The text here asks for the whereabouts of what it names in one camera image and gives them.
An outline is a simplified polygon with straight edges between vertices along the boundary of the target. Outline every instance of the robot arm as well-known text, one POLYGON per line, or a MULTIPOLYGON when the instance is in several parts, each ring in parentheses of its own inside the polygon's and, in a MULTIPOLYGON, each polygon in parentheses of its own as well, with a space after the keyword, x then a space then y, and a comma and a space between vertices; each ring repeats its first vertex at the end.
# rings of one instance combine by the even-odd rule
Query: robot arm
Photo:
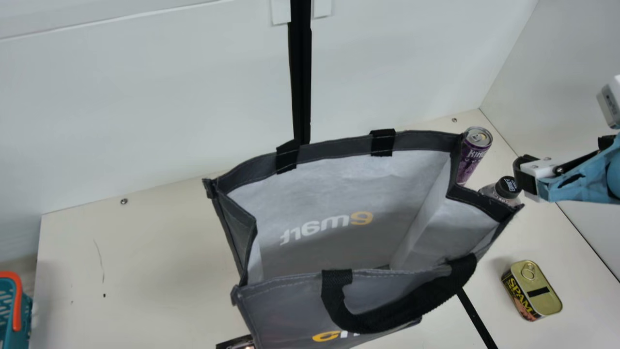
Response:
MULTIPOLYGON (((620 129, 620 75, 606 85, 598 100, 608 125, 620 129)), ((520 156, 513 163, 515 178, 536 201, 588 201, 620 204, 620 134, 600 137, 598 150, 558 163, 551 158, 520 156)))

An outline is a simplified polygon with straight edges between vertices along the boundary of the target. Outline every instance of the orange basket handle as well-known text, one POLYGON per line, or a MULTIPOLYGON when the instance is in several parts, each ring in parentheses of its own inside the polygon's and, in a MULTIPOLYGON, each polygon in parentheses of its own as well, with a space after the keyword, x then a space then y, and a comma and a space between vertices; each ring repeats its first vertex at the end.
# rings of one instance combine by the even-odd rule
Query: orange basket handle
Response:
POLYGON ((22 330, 22 280, 12 271, 0 271, 0 279, 11 279, 15 283, 15 301, 13 302, 13 331, 22 330))

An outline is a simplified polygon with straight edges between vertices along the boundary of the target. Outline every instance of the emart logo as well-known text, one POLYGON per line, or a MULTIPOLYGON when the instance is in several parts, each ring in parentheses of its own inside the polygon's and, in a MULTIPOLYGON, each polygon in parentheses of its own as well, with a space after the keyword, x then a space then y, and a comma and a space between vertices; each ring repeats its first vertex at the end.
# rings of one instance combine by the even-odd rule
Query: emart logo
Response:
POLYGON ((319 342, 319 343, 328 342, 336 338, 347 338, 349 337, 349 335, 352 335, 352 337, 357 337, 360 334, 359 333, 348 333, 347 331, 329 331, 329 332, 319 333, 313 336, 312 340, 314 340, 315 342, 319 342))
POLYGON ((318 220, 311 220, 310 222, 304 223, 300 227, 287 229, 280 237, 282 239, 280 246, 289 243, 292 237, 294 237, 294 239, 297 241, 302 239, 303 237, 308 237, 318 232, 324 232, 328 229, 346 227, 349 224, 366 225, 370 224, 372 221, 373 214, 366 211, 355 212, 351 215, 337 215, 334 217, 328 217, 320 222, 318 220))

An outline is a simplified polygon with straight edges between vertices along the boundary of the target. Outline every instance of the purple can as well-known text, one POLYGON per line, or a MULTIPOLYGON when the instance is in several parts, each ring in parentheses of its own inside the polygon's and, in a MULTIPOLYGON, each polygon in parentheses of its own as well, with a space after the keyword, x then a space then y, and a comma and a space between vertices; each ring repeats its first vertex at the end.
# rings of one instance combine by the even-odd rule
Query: purple can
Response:
POLYGON ((482 127, 470 127, 465 130, 465 139, 461 149, 461 162, 456 175, 456 183, 464 186, 474 172, 487 150, 493 143, 493 136, 482 127))

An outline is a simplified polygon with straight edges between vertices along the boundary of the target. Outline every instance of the spam can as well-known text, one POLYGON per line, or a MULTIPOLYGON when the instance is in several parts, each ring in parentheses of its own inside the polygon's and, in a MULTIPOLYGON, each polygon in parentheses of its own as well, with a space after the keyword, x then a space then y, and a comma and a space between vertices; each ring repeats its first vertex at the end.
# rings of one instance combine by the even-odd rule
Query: spam can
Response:
POLYGON ((556 292, 532 261, 512 264, 502 276, 502 282, 517 310, 527 321, 536 321, 562 310, 562 302, 556 292))

